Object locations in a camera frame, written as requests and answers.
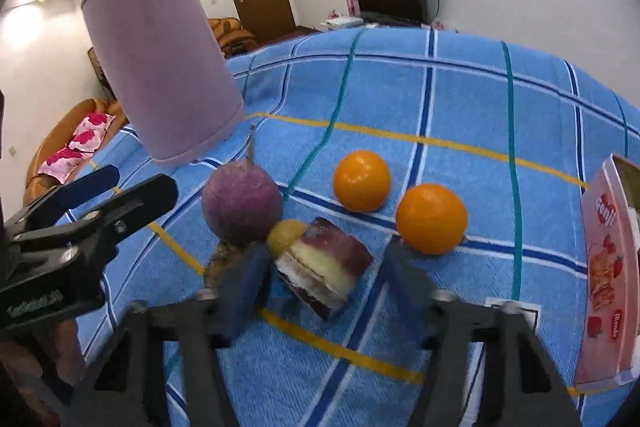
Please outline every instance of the blue tablecloth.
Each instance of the blue tablecloth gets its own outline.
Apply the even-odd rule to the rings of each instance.
[[[282,187],[315,154],[285,204],[285,217],[324,216],[362,241],[375,261],[344,312],[329,322],[287,298],[274,278],[267,312],[221,353],[241,425],[406,425],[426,356],[402,329],[378,268],[402,194],[422,182],[452,188],[469,214],[466,241],[447,256],[426,259],[425,270],[466,301],[525,303],[572,386],[586,303],[580,196],[612,152],[640,163],[636,108],[559,58],[430,30],[318,34],[233,58],[228,66],[244,92],[248,119],[206,157],[161,169],[130,126],[94,157],[95,165],[120,170],[120,188],[165,172],[180,198],[158,220],[175,243],[141,230],[108,266],[108,304],[79,319],[89,359],[132,299],[162,305],[202,286],[198,265],[207,264],[218,240],[202,217],[200,189],[221,163],[244,153],[255,123],[256,161]],[[381,155],[393,175],[391,195],[374,214],[351,214],[332,193],[335,166],[357,149]],[[77,219],[107,197],[65,219]],[[514,262],[520,252],[521,270]],[[181,426],[187,420],[175,350],[166,347],[167,392],[172,422]],[[470,375],[479,353],[477,346],[471,350]],[[465,425],[472,421],[478,383]],[[584,425],[602,427],[629,390],[575,396]]]

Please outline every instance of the orange fruit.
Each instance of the orange fruit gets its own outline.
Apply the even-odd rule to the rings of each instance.
[[[334,172],[334,193],[351,212],[373,212],[391,190],[391,172],[385,161],[371,151],[345,156]]]
[[[466,229],[466,208],[448,188],[423,184],[410,188],[396,210],[402,239],[422,253],[440,255],[460,244]]]

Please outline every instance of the leather armchair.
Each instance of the leather armchair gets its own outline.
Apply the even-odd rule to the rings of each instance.
[[[78,127],[80,122],[90,112],[102,112],[116,117],[115,120],[111,122],[111,125],[107,130],[107,134],[104,136],[104,140],[100,145],[100,148],[107,145],[108,142],[110,142],[111,138],[113,138],[120,130],[120,128],[127,124],[127,122],[129,121],[127,120],[127,117],[120,107],[120,103],[118,102],[109,103],[107,100],[102,98],[97,100],[89,98],[76,105],[76,107],[69,111],[65,115],[65,117],[60,120],[57,126],[53,128],[53,130],[49,133],[49,136],[44,139],[35,155],[33,156],[31,164],[27,169],[27,178],[22,204],[27,205],[31,203],[31,201],[39,198],[51,187],[59,184],[58,180],[52,178],[51,176],[48,176],[46,174],[38,174],[38,170],[48,157],[50,157],[54,152],[59,151],[69,143],[69,141],[73,138],[73,132],[76,130],[76,127]],[[76,174],[78,174],[78,171],[80,170],[82,165],[84,164],[81,164],[73,172],[71,172],[71,175],[69,176],[67,182],[70,182],[76,177]]]
[[[209,26],[226,58],[252,52],[258,47],[254,34],[242,28],[238,19],[209,19]]]

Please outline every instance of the purple cylinder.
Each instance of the purple cylinder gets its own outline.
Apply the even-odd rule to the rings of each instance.
[[[244,117],[200,0],[82,0],[100,64],[140,143],[162,165],[188,163]]]

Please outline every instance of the pink pillow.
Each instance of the pink pillow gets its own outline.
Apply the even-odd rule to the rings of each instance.
[[[110,114],[90,112],[76,127],[74,137],[69,142],[69,149],[80,152],[96,152],[114,118]]]
[[[38,174],[48,174],[60,183],[64,183],[69,177],[69,174],[84,160],[91,158],[91,156],[91,154],[84,152],[72,151],[69,147],[62,148],[46,159],[40,166]]]

